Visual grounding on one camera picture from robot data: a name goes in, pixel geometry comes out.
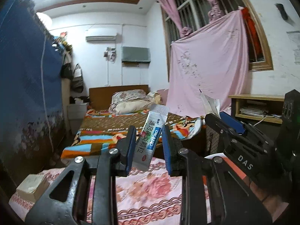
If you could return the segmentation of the right hand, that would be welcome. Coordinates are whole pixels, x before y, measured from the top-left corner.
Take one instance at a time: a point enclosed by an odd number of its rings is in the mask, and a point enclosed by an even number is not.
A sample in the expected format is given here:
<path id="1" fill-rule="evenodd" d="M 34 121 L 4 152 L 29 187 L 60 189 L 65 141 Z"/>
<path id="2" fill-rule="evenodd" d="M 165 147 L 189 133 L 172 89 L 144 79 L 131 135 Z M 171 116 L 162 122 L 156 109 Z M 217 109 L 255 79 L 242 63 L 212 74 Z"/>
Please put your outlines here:
<path id="1" fill-rule="evenodd" d="M 263 191 L 254 182 L 250 182 L 249 187 L 271 214 L 273 222 L 287 209 L 289 204 L 284 202 L 280 196 Z"/>

